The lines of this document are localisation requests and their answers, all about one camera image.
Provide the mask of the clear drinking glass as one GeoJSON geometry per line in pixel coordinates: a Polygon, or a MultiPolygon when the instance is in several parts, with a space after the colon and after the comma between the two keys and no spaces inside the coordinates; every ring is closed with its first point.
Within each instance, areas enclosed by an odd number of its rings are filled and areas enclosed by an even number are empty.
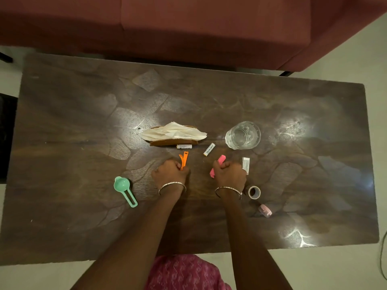
{"type": "Polygon", "coordinates": [[[233,150],[250,150],[259,145],[261,135],[259,126],[254,122],[244,121],[226,133],[225,143],[233,150]]]}

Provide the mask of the person's left forearm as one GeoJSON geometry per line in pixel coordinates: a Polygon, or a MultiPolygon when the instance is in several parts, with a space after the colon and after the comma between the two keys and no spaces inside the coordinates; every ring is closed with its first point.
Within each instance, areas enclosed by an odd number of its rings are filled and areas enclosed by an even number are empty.
{"type": "Polygon", "coordinates": [[[167,220],[180,196],[177,191],[163,192],[134,229],[111,244],[71,290],[143,290],[167,220]]]}

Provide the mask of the green plastic measuring spoon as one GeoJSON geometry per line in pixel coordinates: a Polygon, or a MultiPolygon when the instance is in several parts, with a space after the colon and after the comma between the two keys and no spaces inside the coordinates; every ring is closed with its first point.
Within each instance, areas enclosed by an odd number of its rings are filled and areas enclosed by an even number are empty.
{"type": "Polygon", "coordinates": [[[131,183],[129,179],[117,176],[114,179],[113,187],[115,191],[123,195],[123,197],[131,208],[135,208],[138,206],[138,202],[130,189],[131,183]]]}

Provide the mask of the maroon sofa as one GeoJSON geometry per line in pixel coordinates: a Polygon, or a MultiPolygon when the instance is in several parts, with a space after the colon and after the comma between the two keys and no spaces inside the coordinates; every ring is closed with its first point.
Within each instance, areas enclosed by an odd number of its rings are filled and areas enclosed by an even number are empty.
{"type": "Polygon", "coordinates": [[[303,71],[387,0],[0,0],[0,45],[303,71]]]}

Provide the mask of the pink patterned clothing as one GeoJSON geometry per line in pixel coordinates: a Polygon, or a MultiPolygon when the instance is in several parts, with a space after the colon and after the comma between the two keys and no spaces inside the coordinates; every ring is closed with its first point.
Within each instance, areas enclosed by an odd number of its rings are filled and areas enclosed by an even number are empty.
{"type": "Polygon", "coordinates": [[[195,254],[156,257],[144,290],[232,290],[217,266],[195,254]]]}

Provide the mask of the person's left hand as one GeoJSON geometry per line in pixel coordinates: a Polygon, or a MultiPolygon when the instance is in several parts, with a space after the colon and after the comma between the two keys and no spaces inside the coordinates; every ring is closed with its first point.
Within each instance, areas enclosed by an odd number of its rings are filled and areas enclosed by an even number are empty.
{"type": "Polygon", "coordinates": [[[186,180],[190,169],[175,160],[168,159],[152,171],[152,179],[159,193],[177,191],[180,194],[186,190],[186,180]]]}

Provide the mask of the white paper napkins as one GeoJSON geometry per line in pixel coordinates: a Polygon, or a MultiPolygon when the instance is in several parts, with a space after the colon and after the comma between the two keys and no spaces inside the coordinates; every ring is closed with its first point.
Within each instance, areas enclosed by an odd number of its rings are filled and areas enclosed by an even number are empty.
{"type": "Polygon", "coordinates": [[[165,126],[144,130],[139,136],[145,141],[175,139],[200,141],[207,137],[207,133],[199,131],[196,127],[170,122],[165,126]]]}

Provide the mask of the silver left wrist bangle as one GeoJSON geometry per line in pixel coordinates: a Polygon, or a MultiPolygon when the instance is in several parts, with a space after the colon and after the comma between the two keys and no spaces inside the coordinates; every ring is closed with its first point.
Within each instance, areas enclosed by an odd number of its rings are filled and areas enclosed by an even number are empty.
{"type": "Polygon", "coordinates": [[[173,182],[168,182],[160,187],[158,190],[158,194],[161,196],[162,195],[162,190],[171,190],[171,191],[178,191],[179,194],[183,194],[186,192],[186,185],[182,182],[178,181],[173,181],[173,182]]]}

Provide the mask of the person's right forearm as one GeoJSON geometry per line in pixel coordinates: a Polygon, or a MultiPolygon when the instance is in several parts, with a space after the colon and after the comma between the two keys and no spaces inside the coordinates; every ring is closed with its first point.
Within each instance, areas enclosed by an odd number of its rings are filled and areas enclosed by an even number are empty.
{"type": "Polygon", "coordinates": [[[226,214],[237,290],[293,290],[287,278],[251,229],[235,194],[221,199],[226,214]]]}

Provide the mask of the wooden napkin holder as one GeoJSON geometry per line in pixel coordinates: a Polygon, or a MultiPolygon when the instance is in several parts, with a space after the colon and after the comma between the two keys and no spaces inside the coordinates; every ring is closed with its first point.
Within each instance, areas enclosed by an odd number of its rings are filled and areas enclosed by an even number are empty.
{"type": "MultiPolygon", "coordinates": [[[[184,126],[185,128],[190,128],[190,129],[194,129],[194,130],[197,130],[199,131],[195,126],[189,126],[189,125],[181,125],[181,126],[184,126]]],[[[153,131],[154,129],[159,129],[159,128],[164,128],[164,126],[155,126],[155,127],[152,127],[152,128],[149,128],[145,131],[153,131]]],[[[197,145],[198,144],[198,140],[189,140],[189,139],[165,139],[165,140],[156,140],[156,141],[148,141],[150,146],[176,146],[176,145],[179,145],[179,144],[191,144],[191,145],[197,145]]]]}

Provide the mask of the silver wrist bangle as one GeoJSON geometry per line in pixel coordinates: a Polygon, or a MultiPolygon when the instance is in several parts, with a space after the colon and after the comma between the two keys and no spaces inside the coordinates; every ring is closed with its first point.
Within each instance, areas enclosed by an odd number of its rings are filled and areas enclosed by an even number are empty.
{"type": "Polygon", "coordinates": [[[186,192],[186,185],[182,182],[178,181],[173,181],[173,182],[168,182],[160,187],[158,190],[158,194],[161,196],[162,195],[162,190],[171,190],[171,191],[178,191],[179,194],[183,194],[186,192]]]}
{"type": "Polygon", "coordinates": [[[233,187],[229,187],[229,186],[217,187],[214,192],[216,196],[219,197],[220,199],[222,198],[225,199],[227,195],[231,195],[231,194],[235,194],[238,200],[242,199],[242,193],[233,187]]]}

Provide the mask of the silver right wrist bangle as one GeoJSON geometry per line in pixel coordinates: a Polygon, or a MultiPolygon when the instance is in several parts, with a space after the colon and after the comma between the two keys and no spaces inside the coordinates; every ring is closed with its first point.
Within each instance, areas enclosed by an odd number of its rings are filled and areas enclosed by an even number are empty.
{"type": "Polygon", "coordinates": [[[231,194],[235,194],[238,200],[242,199],[242,193],[233,187],[229,187],[229,186],[217,187],[214,192],[216,196],[219,197],[220,199],[222,198],[225,199],[227,195],[231,195],[231,194]]]}

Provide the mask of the dark furniture piece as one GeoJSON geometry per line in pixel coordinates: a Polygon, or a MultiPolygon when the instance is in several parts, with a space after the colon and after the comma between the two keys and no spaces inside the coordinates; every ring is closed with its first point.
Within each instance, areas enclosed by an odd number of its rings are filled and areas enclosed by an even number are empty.
{"type": "Polygon", "coordinates": [[[0,93],[0,184],[6,184],[18,98],[0,93]]]}

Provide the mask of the person's right hand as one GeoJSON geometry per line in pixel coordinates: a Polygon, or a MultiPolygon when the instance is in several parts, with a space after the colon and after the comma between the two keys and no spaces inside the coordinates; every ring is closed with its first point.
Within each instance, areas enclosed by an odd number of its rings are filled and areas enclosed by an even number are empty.
{"type": "Polygon", "coordinates": [[[231,162],[230,166],[224,169],[220,175],[216,175],[214,179],[217,187],[229,186],[243,192],[247,175],[240,163],[231,162]]]}

